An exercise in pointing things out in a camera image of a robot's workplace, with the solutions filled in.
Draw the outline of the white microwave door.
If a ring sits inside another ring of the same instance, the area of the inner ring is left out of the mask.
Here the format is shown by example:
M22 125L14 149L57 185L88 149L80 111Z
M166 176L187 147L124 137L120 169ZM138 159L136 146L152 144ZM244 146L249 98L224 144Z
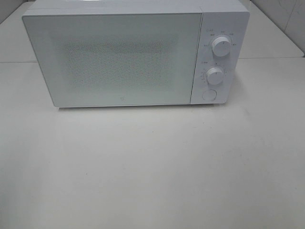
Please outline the white microwave door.
M188 104L200 13L24 16L56 107Z

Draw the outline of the white timer knob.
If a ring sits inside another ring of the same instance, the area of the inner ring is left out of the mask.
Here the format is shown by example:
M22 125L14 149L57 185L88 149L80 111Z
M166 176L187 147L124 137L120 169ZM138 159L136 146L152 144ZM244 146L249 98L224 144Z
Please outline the white timer knob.
M218 85L224 79L224 71L219 67L212 67L206 72L207 82L211 85Z

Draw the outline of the upper white power knob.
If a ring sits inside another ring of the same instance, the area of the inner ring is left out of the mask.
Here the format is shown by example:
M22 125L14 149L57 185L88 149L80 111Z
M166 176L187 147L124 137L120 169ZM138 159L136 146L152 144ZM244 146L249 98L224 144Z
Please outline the upper white power knob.
M211 41L211 48L213 54L217 57L224 57L228 55L231 51L232 41L224 34L217 36Z

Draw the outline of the round white door button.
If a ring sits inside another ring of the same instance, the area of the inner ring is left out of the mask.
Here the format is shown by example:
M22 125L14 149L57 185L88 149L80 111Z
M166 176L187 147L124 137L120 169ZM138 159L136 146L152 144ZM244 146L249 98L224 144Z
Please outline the round white door button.
M206 101L214 101L217 97L217 92L215 90L206 90L202 97Z

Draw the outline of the white microwave oven body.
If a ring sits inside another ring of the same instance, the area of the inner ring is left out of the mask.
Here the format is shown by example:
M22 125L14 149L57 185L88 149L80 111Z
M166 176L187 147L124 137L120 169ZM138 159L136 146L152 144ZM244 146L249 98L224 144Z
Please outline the white microwave oven body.
M228 99L250 17L246 7L237 0L37 0L26 10L22 20L24 16L190 13L200 13L202 22L191 100L183 105L223 104ZM221 34L231 39L231 51L224 57L217 57L213 54L211 41ZM224 71L224 79L218 85L207 82L206 72L212 67ZM206 90L217 92L214 101L203 99Z

